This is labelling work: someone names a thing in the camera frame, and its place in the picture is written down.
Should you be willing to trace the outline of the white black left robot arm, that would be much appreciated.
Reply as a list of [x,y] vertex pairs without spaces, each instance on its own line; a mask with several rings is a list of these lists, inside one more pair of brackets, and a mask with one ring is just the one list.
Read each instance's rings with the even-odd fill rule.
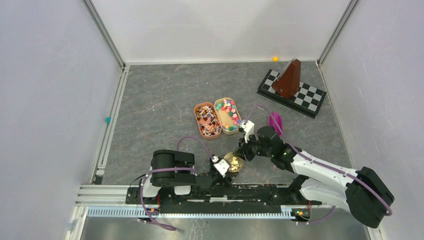
[[195,190],[230,187],[244,165],[234,152],[224,157],[212,155],[209,171],[197,173],[195,155],[175,150],[157,150],[153,153],[149,172],[142,178],[138,197],[145,204],[153,203],[162,188],[171,188],[177,196],[189,195]]

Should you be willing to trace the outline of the gold round lid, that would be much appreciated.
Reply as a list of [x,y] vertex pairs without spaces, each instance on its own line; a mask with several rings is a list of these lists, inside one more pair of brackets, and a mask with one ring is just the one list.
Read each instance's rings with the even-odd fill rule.
[[238,173],[244,166],[244,160],[240,157],[238,153],[228,152],[224,159],[229,163],[228,171],[230,173]]

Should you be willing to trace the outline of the beige tray of star candies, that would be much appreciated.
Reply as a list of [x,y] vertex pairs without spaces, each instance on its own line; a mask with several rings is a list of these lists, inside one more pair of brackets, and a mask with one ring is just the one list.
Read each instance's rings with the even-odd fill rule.
[[238,133],[243,119],[235,101],[230,97],[220,98],[214,102],[214,107],[221,122],[222,132],[226,135]]

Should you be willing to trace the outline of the magenta plastic scoop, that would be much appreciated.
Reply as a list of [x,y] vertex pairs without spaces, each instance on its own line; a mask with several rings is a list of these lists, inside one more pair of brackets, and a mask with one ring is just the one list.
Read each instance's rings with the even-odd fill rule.
[[281,116],[277,112],[272,112],[269,116],[268,123],[277,132],[278,136],[282,136],[283,122]]

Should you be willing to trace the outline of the orange tray of lollipops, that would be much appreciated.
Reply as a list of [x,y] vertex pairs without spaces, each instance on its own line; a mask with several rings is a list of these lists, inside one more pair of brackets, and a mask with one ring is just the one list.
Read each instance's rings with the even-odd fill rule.
[[218,118],[218,112],[212,103],[199,103],[194,107],[193,111],[202,138],[213,140],[222,134],[222,124]]

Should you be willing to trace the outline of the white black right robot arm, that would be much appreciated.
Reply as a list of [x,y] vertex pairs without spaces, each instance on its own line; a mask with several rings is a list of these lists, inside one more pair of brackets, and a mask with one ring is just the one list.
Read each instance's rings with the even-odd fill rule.
[[284,142],[271,126],[261,127],[257,132],[254,126],[248,121],[238,128],[243,136],[237,153],[245,161],[256,156],[270,158],[278,169],[297,174],[288,191],[293,203],[327,203],[346,210],[373,229],[384,217],[392,215],[390,207],[395,197],[373,169],[364,166],[357,170],[329,163]]

